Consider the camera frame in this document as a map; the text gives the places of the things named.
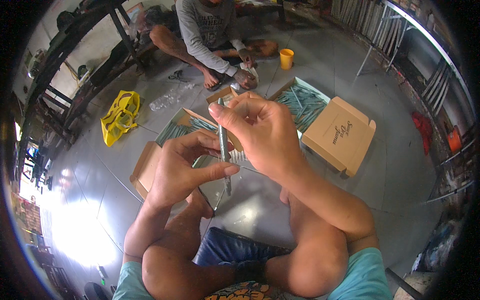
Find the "hand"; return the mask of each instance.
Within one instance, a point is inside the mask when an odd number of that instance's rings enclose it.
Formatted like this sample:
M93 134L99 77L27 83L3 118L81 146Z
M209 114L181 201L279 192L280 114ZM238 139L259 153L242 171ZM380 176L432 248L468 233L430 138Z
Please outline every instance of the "hand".
M246 90L257 87L257 79L248 71L238 69L233 78Z
M247 68L253 67L253 63L255 63L255 58L250 51L248 51L247 49L242 49L239 51L239 56Z
M252 165L282 184L308 167L300 150L297 130L287 106L267 101L253 92L233 98L227 107L215 102L210 115L240 141Z
M231 143L228 143L228 150L233 150ZM219 153L218 136L206 129L166 141L146 202L155 208L171 206L187 198L199 185L237 173L239 168L228 162L192 168L198 157L218 156Z

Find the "orange container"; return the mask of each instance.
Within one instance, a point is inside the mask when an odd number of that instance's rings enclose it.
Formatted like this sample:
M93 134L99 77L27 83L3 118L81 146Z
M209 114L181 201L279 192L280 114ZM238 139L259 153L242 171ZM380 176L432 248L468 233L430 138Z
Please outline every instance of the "orange container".
M290 49L281 49L280 50L280 67L283 70L290 70L293 63L293 51Z
M453 131L447 136L448 145L452 154L456 154L462 148L462 141L460 139L460 130L455 125Z

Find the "yellow plastic bag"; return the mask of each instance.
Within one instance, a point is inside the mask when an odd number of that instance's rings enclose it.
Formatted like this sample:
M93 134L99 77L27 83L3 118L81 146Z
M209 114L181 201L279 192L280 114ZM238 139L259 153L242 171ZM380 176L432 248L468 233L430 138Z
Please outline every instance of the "yellow plastic bag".
M139 106L140 95L136 92L120 91L108 114L100 119L103 140L108 147L112 146L122 134L137 126L133 118L137 115Z

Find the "fingernail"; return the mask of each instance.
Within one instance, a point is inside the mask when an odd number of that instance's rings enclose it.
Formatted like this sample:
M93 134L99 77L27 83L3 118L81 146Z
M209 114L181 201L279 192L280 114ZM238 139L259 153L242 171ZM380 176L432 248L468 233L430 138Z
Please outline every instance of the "fingernail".
M240 171L240 168L237 166L228 166L224 170L225 176L231 176L233 174L238 173L238 171Z
M210 115L212 115L212 117L214 117L214 118L216 118L220 115L220 112L222 111L222 109L223 109L223 106L221 106L220 104L218 104L216 102L212 102L208 106L208 110L210 111Z

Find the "man sitting on floor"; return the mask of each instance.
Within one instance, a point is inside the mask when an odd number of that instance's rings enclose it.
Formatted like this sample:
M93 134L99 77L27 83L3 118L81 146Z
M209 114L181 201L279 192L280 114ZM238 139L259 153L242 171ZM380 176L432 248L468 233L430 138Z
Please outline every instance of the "man sitting on floor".
M250 40L244 45L236 29L233 0L178 0L175 5L178 19L174 12L162 12L160 6L150 7L140 17L142 30L150 30L153 43L199 69L204 74L204 86L210 90L217 89L225 74L245 89L256 88L255 77L230 62L243 61L252 67L255 56L276 56L278 44Z

